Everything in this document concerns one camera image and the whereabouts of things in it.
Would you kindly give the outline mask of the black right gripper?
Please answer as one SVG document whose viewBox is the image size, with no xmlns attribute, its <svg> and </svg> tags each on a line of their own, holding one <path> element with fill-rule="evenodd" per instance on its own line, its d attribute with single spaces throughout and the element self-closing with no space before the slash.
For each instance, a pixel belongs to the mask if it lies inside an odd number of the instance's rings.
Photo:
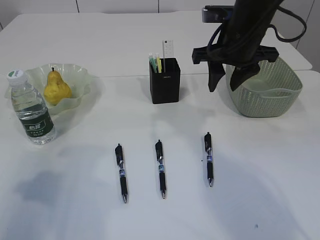
<svg viewBox="0 0 320 240">
<path fill-rule="evenodd" d="M 194 64 L 197 65 L 200 62 L 207 62 L 208 64 L 208 88 L 210 92 L 215 91 L 219 81 L 225 75 L 223 64 L 236 66 L 230 79 L 230 88 L 234 92 L 246 80 L 259 73 L 258 62 L 267 60 L 273 63 L 279 57 L 279 52 L 275 47 L 261 45 L 265 36 L 263 33 L 254 33 L 235 50 L 229 50 L 229 47 L 234 45 L 232 42 L 223 42 L 225 36 L 225 34 L 219 36 L 218 41 L 211 46 L 194 48 L 192 52 L 192 62 Z"/>
</svg>

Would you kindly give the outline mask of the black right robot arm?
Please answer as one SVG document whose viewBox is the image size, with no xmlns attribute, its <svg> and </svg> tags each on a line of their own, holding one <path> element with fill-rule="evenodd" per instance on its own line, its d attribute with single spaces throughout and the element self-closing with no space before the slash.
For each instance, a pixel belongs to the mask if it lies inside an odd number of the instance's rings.
<svg viewBox="0 0 320 240">
<path fill-rule="evenodd" d="M 261 42 L 267 29 L 277 28 L 271 23 L 276 11 L 289 15 L 303 25 L 296 37 L 276 38 L 284 43 L 299 40 L 307 31 L 307 23 L 292 11 L 281 7 L 280 0 L 237 0 L 234 5 L 206 5 L 202 8 L 204 23 L 219 23 L 219 27 L 204 47 L 194 48 L 193 64 L 208 65 L 208 88 L 214 92 L 220 79 L 226 74 L 223 65 L 234 66 L 230 88 L 235 91 L 242 83 L 260 72 L 261 61 L 274 63 L 279 52 L 275 47 Z"/>
</svg>

